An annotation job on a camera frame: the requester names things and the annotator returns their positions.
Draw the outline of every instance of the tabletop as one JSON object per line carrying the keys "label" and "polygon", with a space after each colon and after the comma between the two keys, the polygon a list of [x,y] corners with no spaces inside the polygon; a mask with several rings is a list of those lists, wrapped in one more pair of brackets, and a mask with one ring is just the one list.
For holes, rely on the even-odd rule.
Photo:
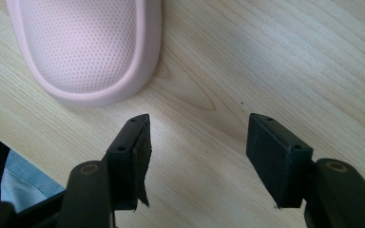
{"label": "tabletop", "polygon": [[365,178],[365,0],[163,0],[162,11],[144,89],[81,108],[33,80],[0,0],[0,140],[66,185],[148,113],[150,208],[116,212],[120,227],[305,227],[304,207],[277,209],[245,156],[250,113]]}

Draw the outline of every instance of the wood grain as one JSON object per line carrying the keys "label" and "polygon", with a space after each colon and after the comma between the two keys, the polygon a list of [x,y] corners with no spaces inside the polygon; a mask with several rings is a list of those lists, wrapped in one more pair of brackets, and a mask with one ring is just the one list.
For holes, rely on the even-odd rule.
{"label": "wood grain", "polygon": [[63,185],[149,113],[150,209],[120,227],[305,227],[245,157],[248,115],[274,117],[365,178],[365,1],[163,0],[149,84],[104,108],[58,104],[30,75],[0,0],[0,140]]}

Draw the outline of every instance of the white mesh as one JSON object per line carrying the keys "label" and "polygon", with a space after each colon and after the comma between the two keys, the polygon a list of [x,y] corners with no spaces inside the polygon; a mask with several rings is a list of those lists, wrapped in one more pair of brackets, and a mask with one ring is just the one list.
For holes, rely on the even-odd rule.
{"label": "white mesh", "polygon": [[113,86],[128,70],[135,48],[135,1],[19,4],[30,55],[53,86],[65,92],[94,92]]}

